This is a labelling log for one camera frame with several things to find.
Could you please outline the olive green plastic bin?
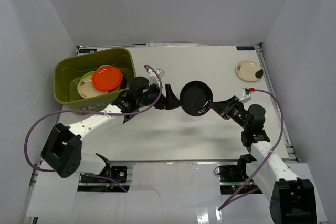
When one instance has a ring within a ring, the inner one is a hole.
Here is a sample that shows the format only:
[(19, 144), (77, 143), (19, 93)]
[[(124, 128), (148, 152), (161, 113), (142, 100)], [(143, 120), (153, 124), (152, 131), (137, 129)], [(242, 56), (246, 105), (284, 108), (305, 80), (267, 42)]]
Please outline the olive green plastic bin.
[(78, 114), (88, 111), (100, 111), (120, 94), (112, 91), (93, 98), (83, 98), (77, 91), (80, 79), (88, 72), (97, 70), (102, 65), (111, 65), (121, 70), (127, 84), (136, 77), (131, 53), (124, 48), (112, 48), (78, 55), (58, 63), (54, 70), (54, 98)]

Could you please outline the lime green round plate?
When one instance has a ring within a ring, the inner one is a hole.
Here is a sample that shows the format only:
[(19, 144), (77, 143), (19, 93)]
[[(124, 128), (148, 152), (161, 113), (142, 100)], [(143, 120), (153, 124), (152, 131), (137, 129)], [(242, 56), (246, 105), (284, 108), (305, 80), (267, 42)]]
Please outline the lime green round plate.
[(95, 72), (94, 71), (90, 71), (85, 73), (81, 78), (80, 78), (80, 83), (82, 82), (86, 82), (86, 81), (91, 81), (92, 80), (92, 76)]

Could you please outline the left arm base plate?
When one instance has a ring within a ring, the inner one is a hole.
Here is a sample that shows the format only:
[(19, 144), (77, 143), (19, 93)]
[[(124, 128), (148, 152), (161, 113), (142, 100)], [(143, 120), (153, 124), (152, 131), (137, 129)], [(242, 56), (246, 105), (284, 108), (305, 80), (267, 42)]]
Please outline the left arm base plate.
[(128, 168), (111, 166), (95, 177), (81, 175), (78, 192), (92, 193), (126, 193), (130, 188)]

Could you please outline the black round plate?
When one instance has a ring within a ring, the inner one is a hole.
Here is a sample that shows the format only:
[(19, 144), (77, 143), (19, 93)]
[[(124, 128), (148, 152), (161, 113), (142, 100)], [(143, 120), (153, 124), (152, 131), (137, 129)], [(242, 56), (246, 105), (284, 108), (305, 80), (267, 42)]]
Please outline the black round plate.
[(202, 116), (210, 110), (213, 93), (204, 82), (191, 81), (181, 89), (179, 100), (185, 113), (190, 116)]

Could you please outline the papers at table back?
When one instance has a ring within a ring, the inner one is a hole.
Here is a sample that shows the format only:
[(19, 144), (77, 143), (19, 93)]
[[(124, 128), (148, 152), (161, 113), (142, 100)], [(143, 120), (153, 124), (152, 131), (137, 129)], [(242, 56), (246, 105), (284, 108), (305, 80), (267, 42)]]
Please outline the papers at table back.
[(146, 47), (197, 47), (197, 43), (189, 42), (149, 42)]

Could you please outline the beige plate with characters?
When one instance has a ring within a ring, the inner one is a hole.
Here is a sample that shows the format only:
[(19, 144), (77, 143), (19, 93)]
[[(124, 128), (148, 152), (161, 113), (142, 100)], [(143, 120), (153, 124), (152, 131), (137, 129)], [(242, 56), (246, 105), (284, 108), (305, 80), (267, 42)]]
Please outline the beige plate with characters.
[(92, 76), (81, 79), (77, 85), (77, 91), (84, 99), (93, 98), (108, 93), (108, 91), (101, 91), (93, 85)]

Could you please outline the blue label sticker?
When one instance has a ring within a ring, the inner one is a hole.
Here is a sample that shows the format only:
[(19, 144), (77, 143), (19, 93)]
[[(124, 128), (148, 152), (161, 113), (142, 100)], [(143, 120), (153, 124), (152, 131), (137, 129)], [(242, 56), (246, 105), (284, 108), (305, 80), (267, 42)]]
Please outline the blue label sticker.
[(236, 49), (238, 51), (254, 51), (255, 47), (254, 46), (237, 46)]
[(81, 49), (79, 49), (78, 53), (79, 54), (90, 54), (90, 53), (93, 53), (93, 52), (96, 52), (96, 51), (97, 51), (96, 48), (86, 48), (86, 49), (81, 48)]

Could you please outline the cream plate with black spot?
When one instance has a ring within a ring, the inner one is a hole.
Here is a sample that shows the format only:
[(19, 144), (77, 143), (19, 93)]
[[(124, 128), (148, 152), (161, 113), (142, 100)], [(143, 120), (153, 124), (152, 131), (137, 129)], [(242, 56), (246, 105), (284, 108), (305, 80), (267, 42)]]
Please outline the cream plate with black spot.
[(235, 67), (235, 72), (242, 80), (247, 82), (259, 81), (264, 76), (263, 68), (256, 62), (243, 60)]

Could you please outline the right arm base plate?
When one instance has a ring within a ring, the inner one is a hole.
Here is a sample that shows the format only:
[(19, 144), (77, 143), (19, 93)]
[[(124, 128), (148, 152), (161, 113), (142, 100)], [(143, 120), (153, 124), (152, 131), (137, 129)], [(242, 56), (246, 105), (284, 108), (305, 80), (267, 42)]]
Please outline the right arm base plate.
[(233, 194), (247, 179), (237, 165), (222, 165), (214, 169), (214, 174), (219, 178), (220, 192), (222, 195)]

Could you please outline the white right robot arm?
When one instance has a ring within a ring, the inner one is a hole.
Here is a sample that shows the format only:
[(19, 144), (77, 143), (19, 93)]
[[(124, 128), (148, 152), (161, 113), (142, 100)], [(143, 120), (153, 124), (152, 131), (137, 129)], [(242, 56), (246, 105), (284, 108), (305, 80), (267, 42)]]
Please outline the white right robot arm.
[(266, 110), (258, 104), (244, 109), (238, 97), (211, 102), (209, 107), (243, 128), (241, 139), (250, 160), (238, 166), (237, 175), (245, 182), (256, 183), (269, 202), (273, 222), (317, 223), (313, 183), (301, 179), (275, 153), (264, 130)]

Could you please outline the orange round plate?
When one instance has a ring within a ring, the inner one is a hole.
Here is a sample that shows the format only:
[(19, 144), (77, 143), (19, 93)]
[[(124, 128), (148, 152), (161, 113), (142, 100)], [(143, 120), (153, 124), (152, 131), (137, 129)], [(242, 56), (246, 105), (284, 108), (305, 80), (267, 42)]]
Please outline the orange round plate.
[(114, 66), (100, 67), (92, 75), (93, 85), (101, 91), (117, 88), (121, 84), (122, 79), (122, 72)]

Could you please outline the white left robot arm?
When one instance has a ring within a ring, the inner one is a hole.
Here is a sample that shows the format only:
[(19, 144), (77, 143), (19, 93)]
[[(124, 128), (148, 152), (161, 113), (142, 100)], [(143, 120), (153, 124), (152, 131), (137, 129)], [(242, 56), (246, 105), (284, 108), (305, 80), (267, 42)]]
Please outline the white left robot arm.
[(154, 106), (160, 110), (172, 110), (180, 106), (171, 86), (166, 84), (166, 94), (158, 84), (150, 84), (145, 77), (136, 77), (129, 88), (105, 109), (78, 123), (56, 124), (42, 149), (42, 159), (61, 178), (75, 172), (89, 173), (101, 182), (110, 178), (110, 161), (101, 154), (87, 154), (82, 147), (104, 132), (125, 124), (143, 107)]

